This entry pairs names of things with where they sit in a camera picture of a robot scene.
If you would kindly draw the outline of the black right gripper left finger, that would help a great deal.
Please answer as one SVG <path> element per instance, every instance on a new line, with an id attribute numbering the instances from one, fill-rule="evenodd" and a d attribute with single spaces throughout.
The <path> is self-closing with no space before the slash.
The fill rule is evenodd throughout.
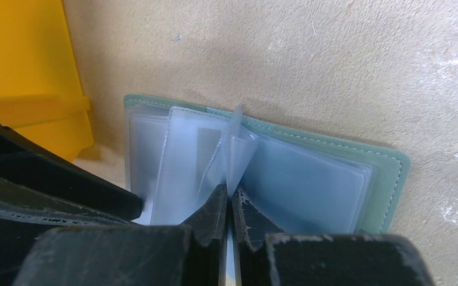
<path id="1" fill-rule="evenodd" d="M 224 285 L 227 189 L 218 185 L 174 226 L 55 228 L 40 236 L 15 285 Z"/>

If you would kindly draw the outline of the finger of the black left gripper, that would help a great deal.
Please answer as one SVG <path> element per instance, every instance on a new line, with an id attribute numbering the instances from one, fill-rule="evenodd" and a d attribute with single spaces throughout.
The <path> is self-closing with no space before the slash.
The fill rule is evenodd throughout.
<path id="1" fill-rule="evenodd" d="M 134 220 L 143 201 L 0 124 L 0 179 L 117 219 Z"/>
<path id="2" fill-rule="evenodd" d="M 0 285 L 14 282 L 34 243 L 52 228 L 125 224 L 122 220 L 86 216 L 44 217 L 12 213 L 0 217 Z"/>

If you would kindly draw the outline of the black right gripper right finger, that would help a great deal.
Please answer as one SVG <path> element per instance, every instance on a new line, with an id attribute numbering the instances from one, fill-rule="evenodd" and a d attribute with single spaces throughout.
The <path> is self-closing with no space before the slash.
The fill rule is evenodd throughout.
<path id="1" fill-rule="evenodd" d="M 237 285 L 433 285 L 399 235 L 290 234 L 237 188 L 231 199 Z"/>

